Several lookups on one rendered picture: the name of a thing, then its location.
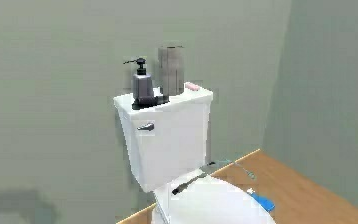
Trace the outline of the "thin white toothbrush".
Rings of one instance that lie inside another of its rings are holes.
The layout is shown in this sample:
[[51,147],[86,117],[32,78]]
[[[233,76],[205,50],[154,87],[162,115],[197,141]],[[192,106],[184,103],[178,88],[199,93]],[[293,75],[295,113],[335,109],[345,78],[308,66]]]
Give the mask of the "thin white toothbrush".
[[225,159],[225,160],[217,160],[215,162],[216,164],[218,165],[222,165],[222,164],[225,164],[226,166],[227,165],[234,165],[234,166],[237,166],[239,167],[242,171],[244,171],[246,173],[246,175],[252,179],[252,180],[256,180],[256,175],[252,172],[252,171],[249,171],[247,170],[246,168],[244,168],[242,165],[238,164],[237,162],[235,161],[231,161],[231,160],[228,160],[228,159]]

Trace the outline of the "grey and black razor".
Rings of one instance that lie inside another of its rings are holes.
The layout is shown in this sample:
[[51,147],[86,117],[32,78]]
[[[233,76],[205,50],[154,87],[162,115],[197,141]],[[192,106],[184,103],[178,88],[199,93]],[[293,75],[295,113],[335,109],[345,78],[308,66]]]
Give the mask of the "grey and black razor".
[[206,173],[202,173],[196,177],[191,178],[189,181],[182,183],[182,184],[178,185],[175,189],[173,189],[172,194],[177,195],[177,194],[183,192],[190,184],[192,184],[193,182],[195,182],[196,180],[198,180],[200,178],[205,178],[206,176],[207,176]]

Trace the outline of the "blue and white tube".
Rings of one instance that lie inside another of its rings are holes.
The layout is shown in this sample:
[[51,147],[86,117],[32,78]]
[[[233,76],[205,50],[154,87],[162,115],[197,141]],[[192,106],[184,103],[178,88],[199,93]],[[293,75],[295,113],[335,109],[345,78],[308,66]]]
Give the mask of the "blue and white tube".
[[247,193],[254,198],[267,212],[271,212],[275,209],[275,203],[267,197],[260,196],[253,188],[249,188]]

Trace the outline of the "grey toilet paper roll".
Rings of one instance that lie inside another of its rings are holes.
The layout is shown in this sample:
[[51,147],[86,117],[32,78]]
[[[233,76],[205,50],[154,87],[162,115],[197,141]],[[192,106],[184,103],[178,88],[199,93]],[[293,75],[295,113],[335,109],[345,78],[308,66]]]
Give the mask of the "grey toilet paper roll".
[[184,91],[184,60],[182,46],[162,46],[158,49],[161,93],[180,95]]

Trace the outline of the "grey soap dispenser black pump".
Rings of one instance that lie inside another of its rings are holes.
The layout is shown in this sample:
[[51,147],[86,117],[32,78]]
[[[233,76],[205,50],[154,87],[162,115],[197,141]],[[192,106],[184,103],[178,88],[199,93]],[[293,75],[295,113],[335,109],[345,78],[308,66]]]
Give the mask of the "grey soap dispenser black pump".
[[165,95],[156,96],[153,91],[152,75],[147,72],[144,67],[146,60],[144,58],[137,58],[134,60],[126,61],[128,63],[136,63],[138,68],[133,75],[132,88],[133,98],[132,108],[140,110],[165,104],[169,102],[169,97]]

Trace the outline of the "white toilet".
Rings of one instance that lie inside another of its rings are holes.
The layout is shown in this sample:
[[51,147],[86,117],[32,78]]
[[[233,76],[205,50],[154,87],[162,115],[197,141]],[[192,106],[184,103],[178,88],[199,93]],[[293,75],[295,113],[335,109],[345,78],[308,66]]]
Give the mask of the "white toilet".
[[[150,224],[276,224],[241,188],[204,172],[213,92],[185,89],[169,102],[134,110],[133,94],[113,98],[124,133],[130,169],[156,200]],[[153,123],[152,131],[138,130]],[[172,190],[206,173],[183,192]]]

